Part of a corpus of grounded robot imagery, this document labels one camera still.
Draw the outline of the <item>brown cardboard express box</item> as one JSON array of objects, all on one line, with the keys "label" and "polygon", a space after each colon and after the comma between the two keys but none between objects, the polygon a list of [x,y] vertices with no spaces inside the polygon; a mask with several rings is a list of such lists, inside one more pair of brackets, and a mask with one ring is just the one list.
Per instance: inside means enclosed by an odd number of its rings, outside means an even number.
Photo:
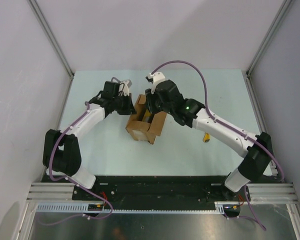
[{"label": "brown cardboard express box", "polygon": [[163,111],[153,114],[151,123],[144,122],[143,116],[146,107],[146,96],[140,94],[134,104],[136,114],[131,115],[126,124],[126,131],[135,141],[146,141],[153,145],[156,137],[161,136],[167,114]]}]

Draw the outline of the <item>yellow utility knife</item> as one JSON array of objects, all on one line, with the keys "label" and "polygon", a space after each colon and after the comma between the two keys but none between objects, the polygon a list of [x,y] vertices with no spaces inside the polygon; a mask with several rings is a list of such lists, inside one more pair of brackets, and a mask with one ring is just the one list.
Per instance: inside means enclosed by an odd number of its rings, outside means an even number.
[{"label": "yellow utility knife", "polygon": [[208,143],[209,141],[210,141],[210,134],[209,133],[205,133],[204,134],[204,136],[203,136],[203,139],[202,139],[202,141],[204,142],[204,143]]}]

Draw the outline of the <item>yellow item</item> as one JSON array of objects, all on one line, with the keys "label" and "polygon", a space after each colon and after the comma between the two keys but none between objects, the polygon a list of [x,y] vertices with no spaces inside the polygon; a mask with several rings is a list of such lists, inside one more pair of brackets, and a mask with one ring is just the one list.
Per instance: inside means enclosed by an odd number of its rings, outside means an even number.
[{"label": "yellow item", "polygon": [[152,119],[154,117],[154,114],[152,114],[151,112],[149,112],[148,110],[145,111],[142,121],[146,122],[146,123],[151,123]]}]

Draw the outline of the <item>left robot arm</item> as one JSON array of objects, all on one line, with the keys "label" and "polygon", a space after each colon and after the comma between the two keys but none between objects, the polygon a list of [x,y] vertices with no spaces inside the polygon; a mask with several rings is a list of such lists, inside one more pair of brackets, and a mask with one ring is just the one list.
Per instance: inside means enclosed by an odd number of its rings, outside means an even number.
[{"label": "left robot arm", "polygon": [[100,196],[101,188],[96,177],[82,164],[80,140],[109,114],[130,116],[136,114],[132,102],[131,80],[120,81],[113,77],[106,81],[103,90],[85,102],[85,111],[64,130],[50,129],[45,134],[43,165],[53,181],[67,179],[83,187],[90,200]]}]

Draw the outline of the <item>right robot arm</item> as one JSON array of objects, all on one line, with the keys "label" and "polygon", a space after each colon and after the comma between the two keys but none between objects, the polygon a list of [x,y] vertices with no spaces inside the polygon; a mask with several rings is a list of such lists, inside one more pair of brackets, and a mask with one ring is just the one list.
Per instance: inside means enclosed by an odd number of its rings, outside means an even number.
[{"label": "right robot arm", "polygon": [[220,194],[225,200],[232,201],[244,185],[263,175],[273,157],[269,134],[247,132],[225,121],[211,113],[203,103],[184,98],[177,85],[169,79],[151,79],[149,82],[152,86],[145,90],[145,96],[150,113],[165,112],[179,125],[210,134],[243,158],[222,183]]}]

